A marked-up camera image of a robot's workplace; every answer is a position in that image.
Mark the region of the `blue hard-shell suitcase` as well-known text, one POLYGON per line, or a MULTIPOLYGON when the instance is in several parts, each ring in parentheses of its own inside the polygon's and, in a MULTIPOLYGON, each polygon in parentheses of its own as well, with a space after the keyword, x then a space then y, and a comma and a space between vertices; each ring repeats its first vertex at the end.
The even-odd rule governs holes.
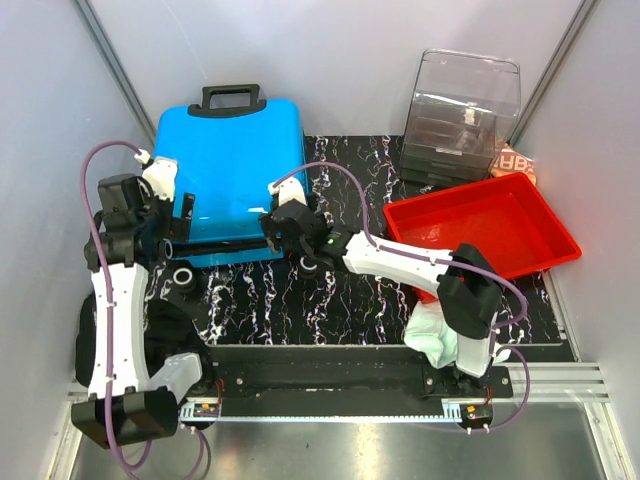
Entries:
POLYGON ((177 163, 171 260, 174 284, 190 291, 199 269, 282 258, 259 223, 268 186, 293 172, 310 190, 297 106, 265 99, 255 83, 205 86, 200 102, 167 109, 153 155, 177 163))

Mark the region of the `red plastic tray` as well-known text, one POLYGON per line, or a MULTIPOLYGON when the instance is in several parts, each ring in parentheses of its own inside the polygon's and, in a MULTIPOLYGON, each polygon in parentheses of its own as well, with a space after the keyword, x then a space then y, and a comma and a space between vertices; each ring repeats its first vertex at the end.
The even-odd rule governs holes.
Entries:
POLYGON ((427 249, 471 244, 506 279, 547 271, 582 255, 523 173, 396 201, 384 207, 384 216, 393 240, 427 249))

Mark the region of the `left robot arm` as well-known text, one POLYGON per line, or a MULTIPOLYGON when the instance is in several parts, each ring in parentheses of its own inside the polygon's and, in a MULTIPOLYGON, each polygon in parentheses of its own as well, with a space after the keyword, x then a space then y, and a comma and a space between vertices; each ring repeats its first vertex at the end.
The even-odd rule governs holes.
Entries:
POLYGON ((159 202, 140 176, 98 183, 101 209, 84 247, 96 302, 95 353, 86 401, 73 406, 73 425, 103 449, 173 435, 188 392, 208 394, 216 372, 195 347, 168 340, 151 373, 144 341, 149 269, 160 253, 159 202))

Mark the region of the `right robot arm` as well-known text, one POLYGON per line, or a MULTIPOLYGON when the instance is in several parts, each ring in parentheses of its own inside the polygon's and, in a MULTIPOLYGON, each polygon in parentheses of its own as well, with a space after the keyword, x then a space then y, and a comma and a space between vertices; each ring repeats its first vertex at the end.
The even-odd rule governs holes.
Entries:
POLYGON ((470 397, 488 387, 492 327, 503 288, 475 247, 428 250, 371 237, 356 228, 330 226, 322 214, 297 200, 262 211, 259 223, 267 245, 297 258, 302 276, 345 271, 386 278, 435 297, 436 302, 423 310, 434 319, 432 327, 443 326, 455 335, 455 387, 470 397))

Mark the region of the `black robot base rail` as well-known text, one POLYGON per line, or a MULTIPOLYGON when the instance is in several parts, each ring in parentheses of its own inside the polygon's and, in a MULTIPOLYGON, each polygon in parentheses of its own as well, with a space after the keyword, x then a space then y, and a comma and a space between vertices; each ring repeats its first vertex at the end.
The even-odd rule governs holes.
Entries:
POLYGON ((476 379, 401 346, 216 346, 225 421, 455 422, 459 403, 511 400, 509 371, 476 379))

